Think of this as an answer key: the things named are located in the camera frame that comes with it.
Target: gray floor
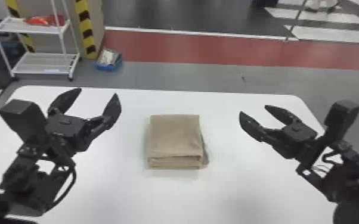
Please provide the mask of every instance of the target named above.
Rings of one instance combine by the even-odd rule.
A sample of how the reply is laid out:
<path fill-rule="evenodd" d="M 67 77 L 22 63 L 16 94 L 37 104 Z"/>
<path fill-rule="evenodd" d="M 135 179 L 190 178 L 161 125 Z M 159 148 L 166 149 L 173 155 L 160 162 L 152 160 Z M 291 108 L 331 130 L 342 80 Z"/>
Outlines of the gray floor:
<path fill-rule="evenodd" d="M 351 99 L 359 103 L 359 71 L 352 70 L 125 63 L 116 73 L 106 73 L 95 70 L 92 61 L 84 61 L 75 75 L 74 82 L 66 78 L 22 78 L 2 94 L 0 107 L 15 89 L 24 85 L 292 94 L 302 98 L 321 122 L 333 102 Z M 359 118 L 346 140 L 359 151 Z"/>

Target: beige towel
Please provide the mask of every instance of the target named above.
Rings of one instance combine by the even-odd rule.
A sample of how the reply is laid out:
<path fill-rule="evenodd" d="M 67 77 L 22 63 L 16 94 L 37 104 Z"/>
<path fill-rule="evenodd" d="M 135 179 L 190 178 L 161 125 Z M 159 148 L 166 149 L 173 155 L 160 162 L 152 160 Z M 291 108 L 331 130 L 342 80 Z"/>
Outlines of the beige towel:
<path fill-rule="evenodd" d="M 198 115 L 152 115 L 146 150 L 152 168 L 199 169 L 209 163 Z"/>

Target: red floor stripe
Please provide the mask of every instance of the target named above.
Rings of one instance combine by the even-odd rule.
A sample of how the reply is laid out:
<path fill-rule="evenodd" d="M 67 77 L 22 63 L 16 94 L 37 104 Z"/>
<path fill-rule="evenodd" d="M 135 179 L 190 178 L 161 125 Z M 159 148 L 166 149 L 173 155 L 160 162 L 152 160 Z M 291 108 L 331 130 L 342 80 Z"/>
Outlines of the red floor stripe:
<path fill-rule="evenodd" d="M 359 44 L 106 31 L 125 61 L 359 70 Z"/>

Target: white table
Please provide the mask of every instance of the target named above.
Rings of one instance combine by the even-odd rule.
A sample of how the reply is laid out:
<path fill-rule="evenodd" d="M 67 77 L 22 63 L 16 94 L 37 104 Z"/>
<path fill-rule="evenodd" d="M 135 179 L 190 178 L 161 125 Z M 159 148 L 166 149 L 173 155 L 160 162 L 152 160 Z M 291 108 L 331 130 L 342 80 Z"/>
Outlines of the white table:
<path fill-rule="evenodd" d="M 11 96 L 36 102 L 45 113 L 70 88 L 25 86 Z M 288 108 L 323 133 L 304 102 L 290 95 L 83 88 L 67 114 L 94 117 L 117 92 L 122 114 L 115 126 L 74 156 L 77 183 L 44 223 L 332 223 L 330 203 L 270 146 L 240 127 L 239 111 L 267 127 L 282 124 L 265 104 Z M 144 135 L 152 114 L 199 114 L 210 165 L 202 170 L 147 170 Z M 21 145 L 0 118 L 0 181 Z"/>

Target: white metal shelf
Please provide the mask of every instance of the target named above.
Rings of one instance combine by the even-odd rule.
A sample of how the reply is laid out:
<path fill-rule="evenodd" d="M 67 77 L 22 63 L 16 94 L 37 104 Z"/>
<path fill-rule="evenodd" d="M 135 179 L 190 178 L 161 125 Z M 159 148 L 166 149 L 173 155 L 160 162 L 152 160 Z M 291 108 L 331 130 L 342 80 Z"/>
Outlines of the white metal shelf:
<path fill-rule="evenodd" d="M 64 33 L 69 26 L 70 20 L 66 20 L 64 26 L 60 27 L 60 32 Z M 60 33 L 57 26 L 30 25 L 25 23 L 22 18 L 13 17 L 7 17 L 0 22 L 0 32 L 48 35 L 58 35 Z"/>
<path fill-rule="evenodd" d="M 49 54 L 26 52 L 13 68 L 20 74 L 70 74 L 78 63 L 79 54 Z"/>
<path fill-rule="evenodd" d="M 80 56 L 78 43 L 75 38 L 74 29 L 71 29 L 76 54 L 67 54 L 67 49 L 64 44 L 64 33 L 71 25 L 70 20 L 66 20 L 64 25 L 61 26 L 58 21 L 57 9 L 55 7 L 55 0 L 50 0 L 51 8 L 53 11 L 54 19 L 56 20 L 57 26 L 35 26 L 27 24 L 22 18 L 14 18 L 8 16 L 0 22 L 0 32 L 7 33 L 24 33 L 24 34 L 38 34 L 38 35 L 58 35 L 61 44 L 62 54 L 49 54 L 49 53 L 31 53 L 28 47 L 25 45 L 23 38 L 18 35 L 22 42 L 25 50 L 27 51 L 19 60 L 19 62 L 11 68 L 7 56 L 5 55 L 4 49 L 0 41 L 0 52 L 6 63 L 8 71 L 12 78 L 16 78 L 16 73 L 22 74 L 66 74 L 70 81 L 73 80 L 73 72 L 77 65 Z M 66 4 L 66 0 L 62 0 L 65 16 L 69 18 L 69 12 Z"/>

